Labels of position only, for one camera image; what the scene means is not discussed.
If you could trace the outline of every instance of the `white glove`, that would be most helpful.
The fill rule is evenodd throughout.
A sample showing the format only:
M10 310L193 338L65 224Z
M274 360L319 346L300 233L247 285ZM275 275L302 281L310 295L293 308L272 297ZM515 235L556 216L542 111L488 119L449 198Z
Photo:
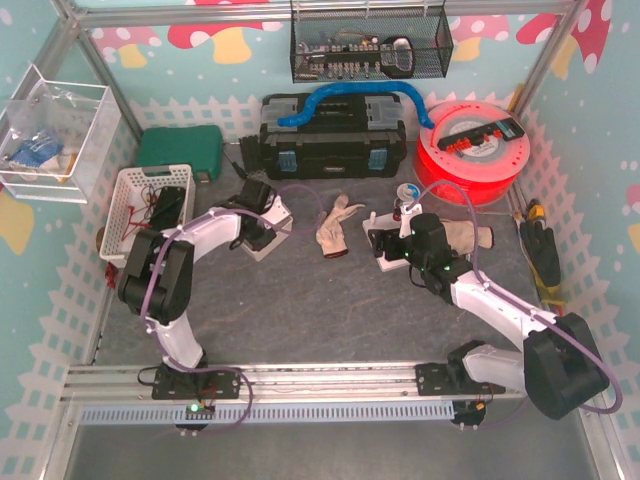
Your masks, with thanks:
M357 204L347 207L348 203L349 197L341 193L333 204L333 210L316 232L316 241L322 247L325 258L338 258L349 253L340 222L364 208L364 205Z
M473 223L469 220L440 219L447 234L447 242L459 255L473 251ZM493 247L493 230L490 227L478 227L478 245L483 248Z

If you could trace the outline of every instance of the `green case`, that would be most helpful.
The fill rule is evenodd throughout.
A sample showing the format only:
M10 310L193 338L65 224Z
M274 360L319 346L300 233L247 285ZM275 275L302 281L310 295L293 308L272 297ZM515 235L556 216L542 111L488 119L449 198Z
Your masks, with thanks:
M136 167L186 163L196 181L208 182L220 175L222 147L222 133L215 125L150 128L142 135Z

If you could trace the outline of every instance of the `tape roll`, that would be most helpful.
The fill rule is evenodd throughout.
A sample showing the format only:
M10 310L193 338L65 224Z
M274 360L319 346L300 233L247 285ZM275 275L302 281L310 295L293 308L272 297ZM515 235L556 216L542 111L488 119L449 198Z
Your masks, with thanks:
M414 160L416 174L423 185L450 180L467 192L474 205L500 199L529 159L526 135L510 142L489 137L482 145L453 154L440 150L437 143L443 137L502 120L508 115L496 106L475 101L447 102L435 107L430 116L436 127L420 130ZM450 203L465 203L457 190L446 185L436 187L432 193Z
M396 195L402 202L413 202L420 196L420 189L413 183L403 183L396 190Z

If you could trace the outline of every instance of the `work glove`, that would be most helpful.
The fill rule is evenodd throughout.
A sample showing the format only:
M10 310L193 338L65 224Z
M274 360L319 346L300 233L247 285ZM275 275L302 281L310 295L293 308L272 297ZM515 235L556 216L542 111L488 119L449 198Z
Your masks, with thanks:
M357 204L347 207L348 203L349 197L341 193L333 204L333 210L316 232L316 241L322 247L322 254L325 258L338 258L349 253L340 223L359 209L364 208L364 205Z
M555 305L564 304L560 291L560 259L551 228L542 222L527 220L520 224L520 238L534 272L540 299Z
M459 255L473 252L473 222L469 220L440 220L447 234L447 242ZM493 247L493 230L490 227L478 227L478 246Z

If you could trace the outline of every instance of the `blue object in box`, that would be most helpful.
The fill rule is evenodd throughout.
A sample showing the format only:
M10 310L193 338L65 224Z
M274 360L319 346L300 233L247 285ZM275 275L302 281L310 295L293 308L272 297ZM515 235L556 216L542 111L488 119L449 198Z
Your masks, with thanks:
M22 142L11 161L24 167L40 168L63 148L64 145L53 130L42 130L33 138Z

